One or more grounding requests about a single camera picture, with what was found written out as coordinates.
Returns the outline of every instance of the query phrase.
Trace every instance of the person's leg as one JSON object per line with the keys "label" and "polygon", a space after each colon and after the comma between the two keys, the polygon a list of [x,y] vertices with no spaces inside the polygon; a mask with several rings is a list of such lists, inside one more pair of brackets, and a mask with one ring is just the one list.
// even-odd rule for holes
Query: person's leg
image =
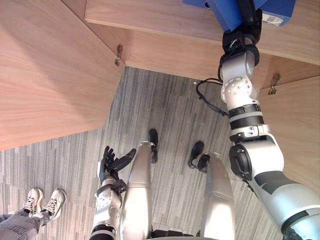
{"label": "person's leg", "polygon": [[61,208],[66,202],[66,194],[60,189],[53,191],[47,206],[41,211],[28,217],[28,209],[23,208],[24,214],[10,216],[0,223],[0,236],[8,240],[31,240],[41,226],[47,225],[50,220],[56,219],[61,214]]}
{"label": "person's leg", "polygon": [[35,236],[37,233],[35,229],[39,229],[39,223],[29,216],[41,211],[43,196],[41,189],[33,188],[19,211],[0,215],[0,236],[10,240],[24,240],[28,239],[28,236]]}
{"label": "person's leg", "polygon": [[23,207],[19,211],[9,212],[8,214],[0,214],[0,223],[10,218],[12,215],[20,216],[32,216],[33,213],[41,211],[41,202],[44,197],[44,193],[40,188],[32,188],[28,192],[28,198],[25,201]]}

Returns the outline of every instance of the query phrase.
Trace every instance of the striped carpet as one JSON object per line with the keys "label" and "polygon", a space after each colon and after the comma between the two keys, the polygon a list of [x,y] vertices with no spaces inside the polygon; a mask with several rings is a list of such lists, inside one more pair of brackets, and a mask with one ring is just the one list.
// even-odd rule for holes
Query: striped carpet
{"label": "striped carpet", "polygon": [[[201,86],[207,98],[224,108],[220,88]],[[228,169],[235,199],[237,240],[281,240],[281,234],[255,195],[230,170],[228,118],[197,98],[194,80],[127,67],[105,126],[88,132],[0,152],[0,212],[17,210],[29,189],[41,188],[45,201],[55,188],[67,194],[61,217],[43,227],[37,240],[87,240],[95,214],[96,166],[104,147],[122,156],[159,133],[158,163],[152,166],[152,225],[195,235],[200,228],[205,178],[187,167],[193,144],[217,152]],[[120,177],[128,179],[130,166]]]}

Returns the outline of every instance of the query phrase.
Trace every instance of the wooden panel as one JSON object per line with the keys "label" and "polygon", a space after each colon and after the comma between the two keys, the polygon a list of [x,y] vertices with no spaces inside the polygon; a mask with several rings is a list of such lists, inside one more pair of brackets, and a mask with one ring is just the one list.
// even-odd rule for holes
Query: wooden panel
{"label": "wooden panel", "polygon": [[284,173],[320,192],[320,77],[260,91],[263,118],[284,155]]}
{"label": "wooden panel", "polygon": [[0,1],[0,149],[100,128],[124,65],[61,1]]}
{"label": "wooden panel", "polygon": [[281,76],[277,85],[320,75],[320,66],[293,59],[272,56],[262,88],[270,87],[275,73]]}
{"label": "wooden panel", "polygon": [[127,48],[129,31],[124,28],[94,24],[85,21],[85,10],[87,0],[62,0],[115,54],[119,44],[123,46],[123,51]]}
{"label": "wooden panel", "polygon": [[[318,0],[297,0],[292,20],[283,27],[263,24],[261,53],[320,65]],[[223,31],[209,9],[182,0],[87,0],[85,19],[149,33],[181,35],[221,46]]]}
{"label": "wooden panel", "polygon": [[[216,78],[222,47],[195,38],[131,31],[125,63],[128,66],[193,79]],[[271,56],[261,54],[254,85],[260,89]]]}

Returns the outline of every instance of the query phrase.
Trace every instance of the cabinet door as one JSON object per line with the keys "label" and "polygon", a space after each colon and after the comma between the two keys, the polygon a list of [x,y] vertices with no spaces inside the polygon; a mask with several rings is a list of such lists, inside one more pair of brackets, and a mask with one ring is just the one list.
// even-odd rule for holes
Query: cabinet door
{"label": "cabinet door", "polygon": [[124,64],[63,2],[0,1],[0,150],[101,128]]}
{"label": "cabinet door", "polygon": [[320,192],[320,77],[260,91],[264,122],[284,156],[287,177]]}

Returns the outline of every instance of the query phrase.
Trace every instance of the gray pants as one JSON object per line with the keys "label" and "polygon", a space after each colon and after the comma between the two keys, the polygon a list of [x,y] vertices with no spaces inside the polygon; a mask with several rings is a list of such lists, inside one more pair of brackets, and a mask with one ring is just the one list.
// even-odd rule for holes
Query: gray pants
{"label": "gray pants", "polygon": [[17,214],[0,215],[0,240],[31,240],[49,219],[46,211],[33,217],[29,217],[24,210]]}

